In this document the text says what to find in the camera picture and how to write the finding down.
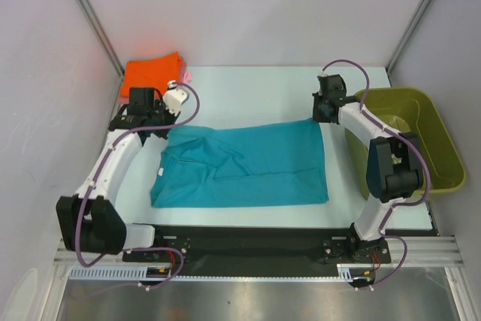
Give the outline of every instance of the reflective metal surface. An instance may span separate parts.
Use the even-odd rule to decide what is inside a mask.
[[[122,287],[82,299],[112,284],[69,280],[57,320],[459,319],[443,268],[404,268],[373,292],[343,283],[178,281],[151,292]]]

